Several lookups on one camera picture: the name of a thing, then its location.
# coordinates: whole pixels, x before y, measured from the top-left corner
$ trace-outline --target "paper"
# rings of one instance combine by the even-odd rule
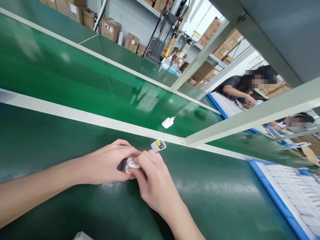
[[[76,6],[75,6],[75,5],[70,4],[70,7],[71,7],[71,12],[73,12],[73,13],[77,14],[77,8],[76,8]]]

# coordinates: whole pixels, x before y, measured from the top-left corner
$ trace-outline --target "black hair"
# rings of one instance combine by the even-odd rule
[[[301,112],[293,118],[301,118],[302,122],[311,122],[314,123],[314,118],[305,112]]]

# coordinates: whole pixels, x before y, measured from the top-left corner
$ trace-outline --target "person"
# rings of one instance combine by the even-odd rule
[[[246,71],[243,76],[232,76],[221,83],[212,92],[218,92],[230,100],[246,103],[248,108],[256,105],[256,100],[248,93],[252,88],[261,88],[263,84],[276,84],[277,71],[270,65],[256,70]]]
[[[291,135],[293,132],[288,130],[288,127],[311,127],[314,123],[314,118],[305,112],[301,112],[292,117],[285,117],[273,122],[267,123],[284,135]]]
[[[143,171],[129,168],[129,174],[117,170],[120,162],[129,157]],[[168,223],[175,239],[205,239],[160,154],[153,150],[140,152],[121,139],[86,156],[0,184],[0,228],[71,186],[134,178],[142,199]]]

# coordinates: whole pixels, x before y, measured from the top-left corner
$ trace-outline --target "finger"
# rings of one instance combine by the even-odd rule
[[[157,162],[163,162],[159,153],[158,154],[155,153],[152,149],[150,149],[148,152],[156,159]]]
[[[151,176],[155,171],[155,165],[150,161],[149,157],[145,154],[145,151],[141,153],[138,157],[132,159],[135,164],[139,164],[147,176]]]
[[[123,139],[117,139],[115,140],[112,144],[115,144],[115,145],[125,145],[125,146],[131,146],[130,143],[128,143],[128,141],[126,140],[123,140]]]
[[[137,179],[139,184],[140,193],[147,189],[148,183],[146,177],[144,176],[143,172],[139,168],[128,168],[128,172],[131,172],[132,175]]]
[[[123,171],[118,171],[116,178],[114,179],[114,181],[120,181],[120,182],[124,182],[127,181],[129,179],[134,179],[135,177],[132,176],[132,174],[127,173],[127,172],[123,172]]]
[[[141,151],[135,149],[134,147],[128,147],[128,146],[123,146],[120,149],[117,149],[119,157],[121,159],[123,158],[128,158],[128,156],[133,155],[133,156],[139,156],[141,154]]]

